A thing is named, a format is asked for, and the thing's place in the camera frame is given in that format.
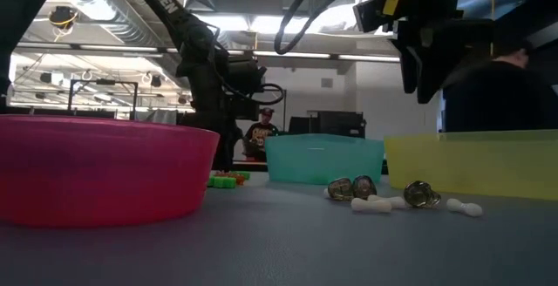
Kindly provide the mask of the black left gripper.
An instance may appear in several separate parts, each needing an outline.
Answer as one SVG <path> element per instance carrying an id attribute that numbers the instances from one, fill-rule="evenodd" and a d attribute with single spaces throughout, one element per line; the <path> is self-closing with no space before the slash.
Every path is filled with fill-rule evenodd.
<path id="1" fill-rule="evenodd" d="M 240 120 L 257 120 L 260 105 L 252 100 L 252 95 L 262 90 L 262 73 L 260 71 L 225 72 L 221 75 L 225 83 L 236 90 L 234 94 L 225 85 L 215 85 L 217 77 L 210 73 L 209 77 L 189 78 L 184 72 L 177 73 L 180 86 L 189 86 L 192 95 L 191 106 L 196 112 L 226 113 Z M 229 171 L 233 166 L 235 145 L 242 139 L 242 130 L 235 122 L 227 129 L 217 122 L 213 131 L 219 134 L 219 142 L 214 155 L 212 168 Z"/>

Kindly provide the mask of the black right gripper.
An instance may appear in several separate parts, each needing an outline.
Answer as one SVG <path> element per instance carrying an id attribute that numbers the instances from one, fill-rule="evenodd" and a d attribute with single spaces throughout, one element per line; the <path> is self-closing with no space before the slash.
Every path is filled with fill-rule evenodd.
<path id="1" fill-rule="evenodd" d="M 419 104 L 429 103 L 463 58 L 494 36 L 494 21 L 466 18 L 458 0 L 398 0 L 391 25 L 404 92 L 417 89 Z M 418 60 L 413 47 L 420 47 Z"/>

